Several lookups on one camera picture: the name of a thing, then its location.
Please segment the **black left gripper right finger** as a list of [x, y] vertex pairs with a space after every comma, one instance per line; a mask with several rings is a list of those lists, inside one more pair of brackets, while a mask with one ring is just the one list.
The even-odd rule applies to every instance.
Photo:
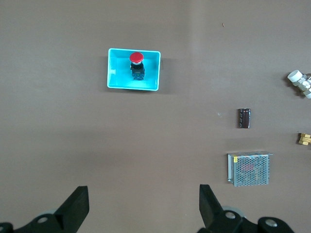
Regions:
[[292, 233], [292, 228], [275, 217], [261, 217], [257, 224], [233, 210], [224, 210], [208, 184], [199, 188], [199, 210], [205, 227], [200, 233]]

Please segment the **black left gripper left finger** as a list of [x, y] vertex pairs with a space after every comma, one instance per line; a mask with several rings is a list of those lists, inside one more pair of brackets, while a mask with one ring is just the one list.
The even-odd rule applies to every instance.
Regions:
[[89, 213], [88, 187], [79, 186], [53, 213], [34, 218], [16, 233], [76, 233]]

